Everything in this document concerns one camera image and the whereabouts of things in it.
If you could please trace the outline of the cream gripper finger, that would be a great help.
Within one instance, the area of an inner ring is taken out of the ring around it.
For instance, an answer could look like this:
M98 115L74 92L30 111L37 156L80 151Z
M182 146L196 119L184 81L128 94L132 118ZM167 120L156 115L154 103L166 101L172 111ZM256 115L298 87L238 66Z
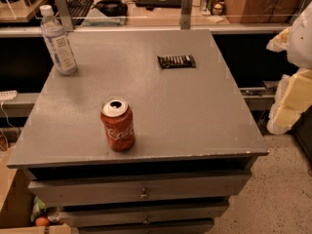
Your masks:
M287 27L278 35L273 37L267 44L266 49L272 52L280 53L288 48L288 39L291 28Z
M267 123L273 135L283 135L312 106L312 69L299 68L297 72L283 75L275 94Z

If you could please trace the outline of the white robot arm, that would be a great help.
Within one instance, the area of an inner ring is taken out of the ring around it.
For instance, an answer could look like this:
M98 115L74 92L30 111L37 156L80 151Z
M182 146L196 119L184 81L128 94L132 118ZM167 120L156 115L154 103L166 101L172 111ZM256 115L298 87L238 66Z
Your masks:
M312 106L312 2L266 48L273 52L286 50L287 61L298 68L294 75L282 76L269 112L267 130L283 135Z

